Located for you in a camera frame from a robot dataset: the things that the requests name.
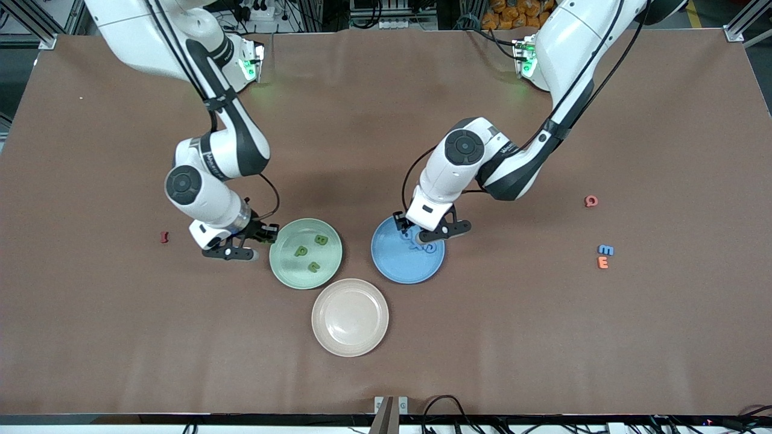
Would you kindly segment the green plate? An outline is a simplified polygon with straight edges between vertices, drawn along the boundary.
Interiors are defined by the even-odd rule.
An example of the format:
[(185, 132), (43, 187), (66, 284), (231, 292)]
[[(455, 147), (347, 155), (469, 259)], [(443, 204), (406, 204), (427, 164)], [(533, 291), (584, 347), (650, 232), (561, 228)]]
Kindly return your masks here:
[[(327, 236), (328, 244), (315, 244), (317, 234)], [(293, 256), (299, 245), (307, 248), (307, 255)], [(338, 272), (343, 255), (340, 235), (333, 226), (319, 219), (298, 219), (279, 230), (277, 240), (270, 248), (268, 261), (275, 277), (285, 286), (315, 289), (326, 284)], [(321, 266), (316, 274), (307, 269), (311, 262)]]

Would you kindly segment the blue plate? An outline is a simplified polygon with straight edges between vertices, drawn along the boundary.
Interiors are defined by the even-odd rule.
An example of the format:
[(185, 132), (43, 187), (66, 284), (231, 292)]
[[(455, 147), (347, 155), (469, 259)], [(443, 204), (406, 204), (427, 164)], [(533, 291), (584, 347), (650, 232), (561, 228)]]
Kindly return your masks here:
[(437, 244), (437, 251), (433, 254), (411, 250), (411, 242), (418, 244), (416, 234), (420, 230), (416, 226), (414, 241), (411, 241), (402, 239), (402, 233), (397, 230), (392, 217), (378, 225), (370, 242), (370, 255), (384, 277), (400, 284), (417, 284), (438, 272), (446, 257), (446, 242), (433, 242)]

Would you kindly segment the pink plate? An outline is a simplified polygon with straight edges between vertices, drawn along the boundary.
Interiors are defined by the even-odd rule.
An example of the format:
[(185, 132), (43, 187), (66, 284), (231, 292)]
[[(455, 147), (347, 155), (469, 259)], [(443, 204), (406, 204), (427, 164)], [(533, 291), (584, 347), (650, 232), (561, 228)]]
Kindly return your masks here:
[(359, 278), (328, 285), (312, 307), (312, 332), (326, 351), (339, 357), (359, 357), (384, 339), (390, 313), (384, 295)]

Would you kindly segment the brown table cover sheet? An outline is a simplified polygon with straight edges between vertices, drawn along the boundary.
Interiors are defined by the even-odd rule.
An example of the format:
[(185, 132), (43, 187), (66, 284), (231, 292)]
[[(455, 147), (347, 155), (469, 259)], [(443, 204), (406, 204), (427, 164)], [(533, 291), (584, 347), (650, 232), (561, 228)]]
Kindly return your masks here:
[(772, 404), (772, 118), (722, 31), (640, 33), (521, 200), (460, 198), (472, 230), (417, 285), (370, 258), (411, 162), (469, 116), (520, 145), (548, 94), (456, 32), (278, 35), (264, 76), (241, 97), (270, 143), (274, 221), (336, 228), (336, 278), (388, 300), (380, 345), (325, 351), (318, 292), (279, 283), (265, 245), (254, 262), (204, 258), (163, 185), (177, 143), (209, 126), (195, 92), (100, 37), (63, 37), (0, 155), (0, 414), (356, 413), (441, 394), (477, 414)]

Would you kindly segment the base connector box green light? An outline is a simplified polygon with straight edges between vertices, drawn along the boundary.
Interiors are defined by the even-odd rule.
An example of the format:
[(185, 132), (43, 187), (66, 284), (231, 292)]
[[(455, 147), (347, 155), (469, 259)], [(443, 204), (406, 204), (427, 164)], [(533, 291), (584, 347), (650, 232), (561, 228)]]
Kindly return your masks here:
[(262, 42), (241, 40), (239, 62), (248, 83), (260, 82), (264, 57), (265, 45)]
[(516, 72), (521, 78), (532, 78), (537, 69), (536, 35), (512, 40)]

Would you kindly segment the orange snack bag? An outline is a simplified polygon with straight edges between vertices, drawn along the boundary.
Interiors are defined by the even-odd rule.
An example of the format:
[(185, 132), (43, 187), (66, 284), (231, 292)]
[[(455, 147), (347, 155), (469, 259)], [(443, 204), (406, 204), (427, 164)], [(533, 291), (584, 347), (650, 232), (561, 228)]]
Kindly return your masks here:
[(541, 28), (557, 5), (556, 0), (489, 0), (480, 27), (484, 31)]

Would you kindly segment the grey metal bracket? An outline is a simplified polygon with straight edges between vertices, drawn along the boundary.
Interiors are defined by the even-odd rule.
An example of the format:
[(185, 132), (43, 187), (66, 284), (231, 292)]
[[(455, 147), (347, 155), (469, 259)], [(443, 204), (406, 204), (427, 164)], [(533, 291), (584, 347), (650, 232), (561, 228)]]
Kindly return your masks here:
[(369, 434), (399, 434), (400, 417), (408, 415), (409, 400), (406, 396), (375, 397), (375, 419)]

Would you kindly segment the black table edge rail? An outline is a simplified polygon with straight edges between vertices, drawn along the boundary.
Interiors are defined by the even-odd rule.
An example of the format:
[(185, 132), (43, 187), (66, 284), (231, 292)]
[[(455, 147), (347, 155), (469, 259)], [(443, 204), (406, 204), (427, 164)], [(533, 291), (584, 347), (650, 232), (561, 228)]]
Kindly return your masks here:
[[(206, 425), (224, 426), (323, 426), (323, 427), (364, 427), (375, 419), (374, 415), (359, 414), (268, 414), (268, 413), (210, 413), (210, 414), (98, 414), (71, 413), (52, 415), (0, 415), (0, 425)], [(678, 425), (693, 432), (707, 432), (709, 427), (740, 431), (742, 429), (760, 432), (772, 429), (772, 415), (402, 415), (403, 425), (430, 425), (437, 423), (466, 426), (468, 422), (477, 426), (494, 424), (515, 425), (560, 425), (582, 426), (604, 425), (605, 423), (626, 423), (627, 425), (666, 427)]]

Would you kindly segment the aluminium frame profile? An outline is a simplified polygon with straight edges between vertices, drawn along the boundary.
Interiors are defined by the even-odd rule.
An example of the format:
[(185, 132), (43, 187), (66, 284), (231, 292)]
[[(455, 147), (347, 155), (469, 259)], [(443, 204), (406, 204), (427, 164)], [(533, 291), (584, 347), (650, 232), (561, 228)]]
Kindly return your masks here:
[(723, 25), (726, 41), (742, 42), (743, 47), (750, 48), (772, 38), (772, 28), (748, 41), (745, 41), (744, 38), (745, 30), (753, 22), (758, 21), (767, 11), (772, 11), (772, 0), (749, 0), (747, 5), (728, 24)]
[(0, 49), (50, 50), (86, 24), (84, 0), (0, 0)]

